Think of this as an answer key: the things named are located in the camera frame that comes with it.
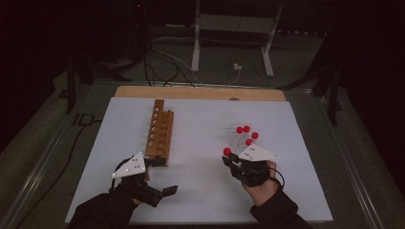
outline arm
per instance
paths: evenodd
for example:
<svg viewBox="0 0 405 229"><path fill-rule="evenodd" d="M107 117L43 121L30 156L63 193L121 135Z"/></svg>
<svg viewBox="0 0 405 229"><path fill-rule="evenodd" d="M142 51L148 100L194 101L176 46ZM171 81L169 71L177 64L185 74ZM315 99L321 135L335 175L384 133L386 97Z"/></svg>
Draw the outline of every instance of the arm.
<svg viewBox="0 0 405 229"><path fill-rule="evenodd" d="M68 229L126 228L138 207L136 202L130 194L117 187L111 194L100 194L77 206Z"/></svg>
<svg viewBox="0 0 405 229"><path fill-rule="evenodd" d="M275 178L276 164L268 161L269 174ZM298 214L298 206L293 202L278 183L268 179L262 185L248 187L243 184L245 190L250 194L254 206L250 214L266 228L283 229L310 229L309 224Z"/></svg>

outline plug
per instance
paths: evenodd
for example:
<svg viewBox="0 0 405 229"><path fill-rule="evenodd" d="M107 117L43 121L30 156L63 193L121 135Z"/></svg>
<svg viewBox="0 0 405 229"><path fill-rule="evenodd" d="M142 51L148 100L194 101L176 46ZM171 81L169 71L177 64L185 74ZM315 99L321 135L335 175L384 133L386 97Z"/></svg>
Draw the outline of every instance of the plug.
<svg viewBox="0 0 405 229"><path fill-rule="evenodd" d="M240 65L239 63L234 63L234 64L233 64L233 68L234 68L235 70L241 70L241 69L242 69L242 65Z"/></svg>

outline red ball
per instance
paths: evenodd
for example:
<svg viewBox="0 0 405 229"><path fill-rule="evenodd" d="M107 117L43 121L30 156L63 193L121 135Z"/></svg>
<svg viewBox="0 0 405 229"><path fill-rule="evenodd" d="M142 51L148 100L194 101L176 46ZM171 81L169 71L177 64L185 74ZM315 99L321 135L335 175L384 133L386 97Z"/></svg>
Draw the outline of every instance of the red ball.
<svg viewBox="0 0 405 229"><path fill-rule="evenodd" d="M244 131L244 128L238 127L236 128L236 133L241 134Z"/></svg>
<svg viewBox="0 0 405 229"><path fill-rule="evenodd" d="M250 127L249 126L244 126L244 132L248 133L250 131Z"/></svg>
<svg viewBox="0 0 405 229"><path fill-rule="evenodd" d="M259 133L253 132L253 133L252 133L252 138L253 138L253 139L259 138Z"/></svg>
<svg viewBox="0 0 405 229"><path fill-rule="evenodd" d="M253 143L253 141L252 141L252 139L248 138L245 143L247 146L249 146Z"/></svg>
<svg viewBox="0 0 405 229"><path fill-rule="evenodd" d="M232 151L229 148L224 148L224 155L230 156L230 154L232 154Z"/></svg>

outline hand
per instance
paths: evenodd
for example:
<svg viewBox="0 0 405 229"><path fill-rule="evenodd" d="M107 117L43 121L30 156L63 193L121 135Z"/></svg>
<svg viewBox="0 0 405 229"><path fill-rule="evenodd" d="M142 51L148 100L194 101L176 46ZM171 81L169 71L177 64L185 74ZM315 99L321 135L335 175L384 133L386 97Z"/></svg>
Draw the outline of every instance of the hand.
<svg viewBox="0 0 405 229"><path fill-rule="evenodd" d="M270 176L275 178L276 177L276 163L273 161L267 161L268 167L272 168L269 169ZM253 199L254 204L256 207L261 206L266 201L268 201L273 195L277 192L279 187L278 183L272 179L266 180L262 185L256 187L248 187L245 184L242 184L245 190L250 194Z"/></svg>
<svg viewBox="0 0 405 229"><path fill-rule="evenodd" d="M149 177L149 170L147 170L146 173L145 173L145 180L146 180L146 181L149 181L149 180L150 180L150 177ZM138 200L138 199L136 199L136 198L133 198L132 201L133 201L136 205L142 204L142 201L140 201L140 200Z"/></svg>

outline white triangular bracket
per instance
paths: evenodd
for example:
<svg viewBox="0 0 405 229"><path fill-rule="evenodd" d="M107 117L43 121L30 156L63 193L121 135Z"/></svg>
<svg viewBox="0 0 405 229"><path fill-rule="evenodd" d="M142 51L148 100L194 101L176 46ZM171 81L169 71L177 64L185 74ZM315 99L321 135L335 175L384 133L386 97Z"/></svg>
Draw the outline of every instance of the white triangular bracket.
<svg viewBox="0 0 405 229"><path fill-rule="evenodd" d="M261 161L261 160L272 160L278 159L280 156L276 155L275 153L271 152L270 150L264 149L258 145L251 144L244 149L238 157L240 159L248 160L248 161Z"/></svg>
<svg viewBox="0 0 405 229"><path fill-rule="evenodd" d="M146 172L143 152L132 156L127 162L121 165L112 175L111 178L128 177Z"/></svg>

